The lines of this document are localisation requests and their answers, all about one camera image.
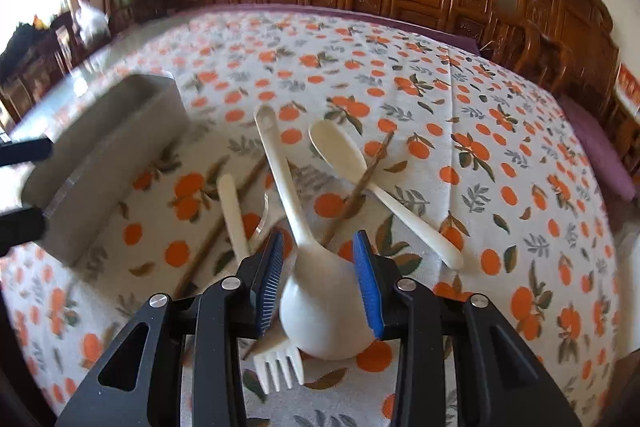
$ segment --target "spoon handle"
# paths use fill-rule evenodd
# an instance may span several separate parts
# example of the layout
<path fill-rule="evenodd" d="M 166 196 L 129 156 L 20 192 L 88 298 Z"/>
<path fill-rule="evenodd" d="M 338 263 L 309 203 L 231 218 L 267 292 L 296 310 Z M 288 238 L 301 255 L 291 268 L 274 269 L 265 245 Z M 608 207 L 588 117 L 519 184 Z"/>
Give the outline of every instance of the spoon handle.
<path fill-rule="evenodd" d="M 238 262 L 238 266 L 245 257 L 249 257 L 252 252 L 244 237 L 244 226 L 242 225 L 242 212 L 240 211 L 240 202 L 238 201 L 238 193 L 236 192 L 236 183 L 231 174 L 223 174 L 218 178 L 216 184 L 218 188 L 218 196 L 220 197 L 220 206 L 222 207 L 222 215 L 225 216 L 226 231 L 231 240 L 231 248 L 234 250 L 234 256 Z"/>
<path fill-rule="evenodd" d="M 315 242 L 293 184 L 287 157 L 282 150 L 276 114 L 270 106 L 260 105 L 256 108 L 254 117 L 296 244 L 300 247 L 310 241 Z"/>
<path fill-rule="evenodd" d="M 412 211 L 398 202 L 396 198 L 388 194 L 376 184 L 369 183 L 367 188 L 371 190 L 376 197 L 391 210 L 398 219 L 408 226 L 421 240 L 423 240 L 431 250 L 437 253 L 449 268 L 460 270 L 464 264 L 462 253 L 458 248 L 454 247 L 445 237 L 440 235 L 436 230 L 425 223 L 420 217 L 416 216 Z"/>

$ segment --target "table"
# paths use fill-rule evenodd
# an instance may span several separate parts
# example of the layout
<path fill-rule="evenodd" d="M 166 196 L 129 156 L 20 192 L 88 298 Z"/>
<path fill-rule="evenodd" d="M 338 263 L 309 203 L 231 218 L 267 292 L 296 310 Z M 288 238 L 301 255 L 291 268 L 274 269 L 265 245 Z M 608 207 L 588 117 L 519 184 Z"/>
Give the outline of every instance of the table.
<path fill-rule="evenodd" d="M 207 196 L 207 171 L 221 159 L 238 180 L 250 171 L 262 153 L 253 111 L 269 103 L 290 161 L 324 172 L 306 133 L 315 119 L 340 123 L 367 156 L 396 130 L 376 180 L 462 250 L 464 269 L 444 266 L 371 195 L 330 249 L 350 259 L 350 237 L 364 228 L 378 253 L 438 295 L 485 293 L 582 422 L 597 418 L 618 325 L 613 242 L 593 171 L 549 93 L 487 60 L 386 26 L 286 12 L 203 13 L 114 64 L 82 97 L 38 120 L 41 130 L 59 133 L 133 70 L 175 75 L 193 117 L 189 132 L 133 181 L 74 269 L 35 245 L 15 248 L 1 264 L 18 339 L 56 412 L 144 299 L 174 288 L 220 215 Z M 0 172 L 5 205 L 16 201 L 25 169 Z M 248 232 L 269 183 L 265 173 L 242 204 Z M 349 190 L 332 180 L 306 202 L 317 236 Z M 218 242 L 196 284 L 210 280 L 228 249 Z M 397 355 L 398 344 L 375 342 L 353 360 L 307 357 L 306 386 L 268 396 L 243 363 L 251 425 L 388 425 Z M 452 356 L 446 369 L 453 425 Z M 190 383 L 187 364 L 184 425 Z"/>

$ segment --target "purple cushion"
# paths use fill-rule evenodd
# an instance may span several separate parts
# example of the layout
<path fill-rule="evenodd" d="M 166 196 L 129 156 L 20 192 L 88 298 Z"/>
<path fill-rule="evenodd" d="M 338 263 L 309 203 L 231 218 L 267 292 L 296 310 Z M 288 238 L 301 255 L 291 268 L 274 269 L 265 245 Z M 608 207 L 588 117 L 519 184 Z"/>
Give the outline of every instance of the purple cushion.
<path fill-rule="evenodd" d="M 607 185 L 623 200 L 631 201 L 636 195 L 633 179 L 626 172 L 618 152 L 598 121 L 585 108 L 566 95 L 559 98 L 558 105 L 574 128 L 575 136 L 580 140 L 598 181 Z"/>

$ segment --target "metal screw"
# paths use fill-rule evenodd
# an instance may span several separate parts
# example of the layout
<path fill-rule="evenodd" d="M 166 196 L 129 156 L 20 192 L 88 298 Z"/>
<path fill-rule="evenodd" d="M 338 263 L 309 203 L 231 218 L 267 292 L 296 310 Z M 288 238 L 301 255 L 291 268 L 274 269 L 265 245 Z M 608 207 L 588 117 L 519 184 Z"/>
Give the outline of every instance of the metal screw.
<path fill-rule="evenodd" d="M 398 281 L 398 289 L 403 292 L 412 292 L 415 290 L 415 281 L 413 279 L 408 279 L 405 277 Z"/>
<path fill-rule="evenodd" d="M 149 299 L 149 305 L 152 308 L 162 308 L 169 299 L 162 293 L 157 293 Z"/>
<path fill-rule="evenodd" d="M 471 295 L 471 304 L 476 308 L 486 308 L 489 305 L 489 299 L 481 293 Z"/>
<path fill-rule="evenodd" d="M 236 288 L 239 288 L 241 285 L 242 281 L 238 279 L 238 277 L 227 277 L 225 280 L 223 280 L 222 282 L 222 287 L 225 290 L 235 290 Z"/>

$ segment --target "black object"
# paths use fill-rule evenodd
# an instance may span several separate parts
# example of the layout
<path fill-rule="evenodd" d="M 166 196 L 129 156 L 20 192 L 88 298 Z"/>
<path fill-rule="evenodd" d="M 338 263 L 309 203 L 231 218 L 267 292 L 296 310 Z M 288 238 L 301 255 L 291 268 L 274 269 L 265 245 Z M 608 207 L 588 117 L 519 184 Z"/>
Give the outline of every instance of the black object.
<path fill-rule="evenodd" d="M 262 253 L 242 261 L 195 297 L 152 296 L 117 334 L 69 400 L 58 427 L 178 427 L 181 354 L 195 334 L 193 423 L 245 426 L 238 338 L 256 339 L 272 260 L 282 249 L 271 233 Z"/>
<path fill-rule="evenodd" d="M 383 338 L 402 341 L 392 427 L 446 424 L 443 335 L 453 338 L 460 427 L 580 427 L 543 365 L 485 296 L 465 303 L 436 297 L 402 278 L 392 259 L 373 255 L 363 231 L 358 239 L 368 245 L 382 297 Z M 194 427 L 246 427 L 236 338 L 257 337 L 253 302 L 269 245 L 242 261 L 237 287 L 227 277 L 194 298 L 158 294 L 147 301 L 82 381 L 56 427 L 177 427 L 180 354 L 191 333 Z M 153 308 L 155 299 L 166 302 Z"/>
<path fill-rule="evenodd" d="M 0 167 L 29 161 L 41 161 L 53 152 L 53 144 L 47 137 L 23 142 L 0 143 Z M 0 214 L 0 257 L 11 247 L 37 241 L 46 231 L 42 211 L 35 206 L 24 206 Z"/>
<path fill-rule="evenodd" d="M 382 306 L 382 340 L 401 339 L 392 427 L 445 425 L 442 336 L 456 365 L 460 427 L 580 427 L 545 367 L 482 294 L 464 303 L 436 297 L 403 278 L 395 261 L 373 254 L 360 230 Z"/>

